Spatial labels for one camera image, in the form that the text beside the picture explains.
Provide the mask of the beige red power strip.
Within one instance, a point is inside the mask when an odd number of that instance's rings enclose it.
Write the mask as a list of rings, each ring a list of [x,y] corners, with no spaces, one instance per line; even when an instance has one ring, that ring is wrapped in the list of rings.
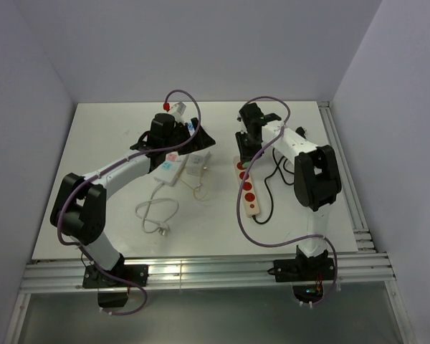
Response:
[[[241,164],[239,156],[234,156],[233,164],[236,179],[238,181],[238,184],[241,184],[242,179],[244,177],[245,168]],[[260,214],[260,207],[257,200],[257,195],[254,190],[252,178],[250,176],[247,177],[246,181],[242,186],[241,205],[243,206],[244,213],[247,218],[251,219],[253,216]]]

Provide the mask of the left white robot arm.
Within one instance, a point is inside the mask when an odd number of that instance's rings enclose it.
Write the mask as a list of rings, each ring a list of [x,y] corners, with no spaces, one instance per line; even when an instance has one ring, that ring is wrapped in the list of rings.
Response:
[[[124,257],[104,232],[108,199],[137,178],[157,169],[169,153],[180,156],[202,151],[216,141],[198,118],[189,124],[176,115],[158,113],[126,157],[99,171],[79,176],[67,174],[61,182],[50,222],[64,246],[75,246],[100,269],[100,279],[117,286],[125,279]]]

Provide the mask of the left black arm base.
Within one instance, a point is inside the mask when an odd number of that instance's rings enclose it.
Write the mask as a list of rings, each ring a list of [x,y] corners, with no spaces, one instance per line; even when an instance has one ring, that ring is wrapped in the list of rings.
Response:
[[[101,312],[126,316],[145,307],[148,301],[148,293],[145,290],[149,270],[147,264],[126,264],[122,255],[110,271],[102,269],[96,262],[82,263],[85,267],[82,289],[97,290],[97,304]],[[142,292],[143,300],[135,309],[124,310],[133,288]]]

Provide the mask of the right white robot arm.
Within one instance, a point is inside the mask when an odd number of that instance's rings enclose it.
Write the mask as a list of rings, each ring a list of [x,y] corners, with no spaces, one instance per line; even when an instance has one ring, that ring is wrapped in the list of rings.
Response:
[[[296,261],[297,274],[312,279],[321,268],[317,257],[328,249],[336,253],[328,239],[328,217],[332,205],[342,190],[340,172],[335,151],[330,145],[317,145],[287,127],[291,109],[282,119],[275,113],[265,115],[255,100],[250,100],[239,110],[238,120],[243,125],[236,133],[240,162],[245,167],[236,200],[236,218],[244,237],[254,245],[264,248],[298,244],[297,251],[304,257]],[[277,244],[265,244],[254,240],[246,232],[240,214],[242,191],[250,170],[268,148],[279,151],[294,167],[293,188],[300,205],[307,209],[306,235]]]

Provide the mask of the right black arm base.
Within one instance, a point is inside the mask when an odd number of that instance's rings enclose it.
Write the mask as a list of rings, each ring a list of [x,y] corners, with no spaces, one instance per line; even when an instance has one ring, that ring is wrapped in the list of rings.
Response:
[[[300,305],[312,308],[336,290],[338,261],[327,249],[315,257],[307,257],[299,248],[292,259],[276,259],[267,274],[277,283],[292,283],[292,291]]]

